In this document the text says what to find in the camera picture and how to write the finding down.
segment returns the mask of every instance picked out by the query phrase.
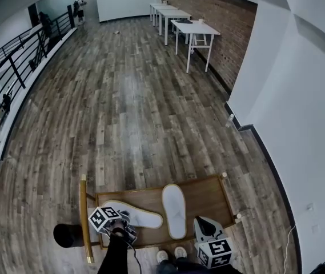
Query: wooden frame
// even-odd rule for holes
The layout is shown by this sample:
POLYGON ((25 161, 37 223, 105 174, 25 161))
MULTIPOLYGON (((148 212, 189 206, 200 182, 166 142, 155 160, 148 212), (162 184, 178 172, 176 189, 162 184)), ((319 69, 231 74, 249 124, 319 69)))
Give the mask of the wooden frame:
POLYGON ((89 264, 94 263, 93 249, 91 248, 89 218, 87 214, 87 198, 95 201, 95 198, 86 192, 86 175, 81 176, 80 182, 80 214, 83 242, 85 244, 86 259, 89 264))
MULTIPOLYGON (((203 182, 206 181, 207 179, 213 179, 216 178, 220 184, 220 188, 222 190, 222 194, 227 202, 227 206, 228 206, 228 210, 229 210, 229 214, 230 214, 230 218, 232 220, 232 222, 230 224, 226 224, 225 227, 229 227, 235 224, 235 217, 234 214, 232 212, 231 209, 231 205, 230 202, 228 200, 227 197, 227 193, 226 190, 223 186, 222 183, 222 177, 220 175, 210 175, 207 176, 205 178, 199 178, 199 179, 193 179, 193 180, 188 180, 185 182, 182 182, 181 184, 185 184, 185 183, 199 183, 199 182, 203 182)), ((95 193, 95 197, 92 197, 91 195, 86 193, 86 176, 83 175, 83 179, 81 180, 81 183, 84 183, 84 185, 81 185, 81 217, 82 217, 82 229, 83 229, 83 234, 84 234, 84 241, 85 241, 85 250, 86 250, 86 256, 87 256, 87 261, 88 263, 93 263, 94 258, 93 258, 93 253, 92 253, 92 249, 91 249, 91 245, 94 245, 95 243, 90 242, 90 232, 89 232, 89 224, 88 224, 88 218, 87 218, 87 198, 89 198, 92 201, 95 201, 95 206, 98 207, 99 206, 99 196, 105 196, 105 195, 115 195, 118 193, 131 193, 131 192, 143 192, 143 191, 150 191, 150 190, 161 190, 163 187, 154 187, 154 188, 145 188, 145 189, 138 189, 138 190, 128 190, 128 191, 117 191, 117 192, 103 192, 103 193, 95 193)), ((103 241, 102 241, 102 235, 99 234, 99 243, 96 244, 100 244, 102 249, 107 249, 107 247, 104 247, 103 245, 103 241)), ((194 237, 185 237, 184 239, 180 239, 180 240, 172 240, 172 241, 168 241, 168 242, 164 242, 164 243, 157 243, 157 244, 151 244, 151 245, 142 245, 142 246, 138 246, 136 245, 135 248, 148 248, 148 247, 162 247, 168 244, 173 244, 173 243, 181 243, 184 241, 190 241, 194 239, 194 237)))

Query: black pants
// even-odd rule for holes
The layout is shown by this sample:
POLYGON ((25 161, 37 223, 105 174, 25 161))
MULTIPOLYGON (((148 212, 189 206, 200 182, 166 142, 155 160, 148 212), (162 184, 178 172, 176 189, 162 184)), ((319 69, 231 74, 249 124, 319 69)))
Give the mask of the black pants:
POLYGON ((184 271, 194 271, 194 273, 210 273, 203 265, 189 262, 187 258, 178 258, 175 262, 176 267, 170 261, 162 261, 157 266, 157 274, 175 274, 184 271))
POLYGON ((110 243, 98 274, 118 273, 127 274, 127 249, 128 245, 119 237, 111 235, 110 243))
MULTIPOLYGON (((103 263, 100 266, 98 274, 117 273, 128 274, 127 263, 128 245, 119 237, 111 235, 109 247, 103 263)), ((157 266, 157 274, 175 274, 184 271, 195 271, 196 273, 224 273, 241 274, 231 265, 208 270, 200 264, 189 262, 186 258, 178 258, 175 262, 176 267, 170 261, 162 261, 157 266)))

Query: person's leg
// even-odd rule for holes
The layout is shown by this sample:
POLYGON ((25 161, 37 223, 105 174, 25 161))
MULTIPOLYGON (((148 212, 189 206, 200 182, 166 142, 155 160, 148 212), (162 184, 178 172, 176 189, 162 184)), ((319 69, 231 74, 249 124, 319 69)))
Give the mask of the person's leg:
POLYGON ((156 256, 157 274, 175 274, 178 273, 175 266, 168 260, 168 254, 166 251, 159 251, 156 256))
POLYGON ((183 247, 175 248, 176 266, 179 271, 207 270, 203 265, 189 262, 186 250, 183 247))
POLYGON ((205 266, 197 263, 189 262, 188 259, 185 257, 178 258, 175 263, 179 271, 196 271, 196 270, 207 271, 207 268, 205 266))
POLYGON ((157 265, 157 274, 175 274, 178 270, 169 260, 162 261, 157 265))
POLYGON ((100 266, 98 274, 104 273, 128 273, 127 264, 127 249, 128 245, 121 237, 111 235, 110 243, 107 248, 107 253, 103 263, 100 266))

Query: black trash can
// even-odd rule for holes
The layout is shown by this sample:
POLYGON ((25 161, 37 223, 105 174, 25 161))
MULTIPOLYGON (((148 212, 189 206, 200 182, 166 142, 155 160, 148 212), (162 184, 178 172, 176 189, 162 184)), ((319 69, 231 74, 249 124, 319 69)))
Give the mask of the black trash can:
POLYGON ((81 225, 57 224, 53 230, 53 237, 62 248, 84 246, 81 225))

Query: white slipper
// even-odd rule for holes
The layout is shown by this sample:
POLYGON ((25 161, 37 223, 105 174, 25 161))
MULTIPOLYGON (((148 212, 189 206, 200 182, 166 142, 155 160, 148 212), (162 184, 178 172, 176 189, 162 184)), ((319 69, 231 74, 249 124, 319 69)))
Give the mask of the white slipper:
POLYGON ((187 252, 183 247, 176 247, 175 251, 174 251, 174 254, 175 254, 176 259, 178 259, 178 258, 186 258, 187 257, 187 252))
POLYGON ((130 225, 135 227, 156 229, 161 227, 163 222, 160 214, 146 211, 121 201, 109 200, 102 207, 111 207, 116 211, 127 211, 129 213, 130 225))
POLYGON ((168 233, 174 240, 186 236, 186 206, 180 187, 169 184, 162 190, 162 204, 167 216, 168 233))
POLYGON ((160 264, 162 261, 168 260, 168 254, 166 251, 159 251, 156 255, 156 260, 158 264, 160 264))

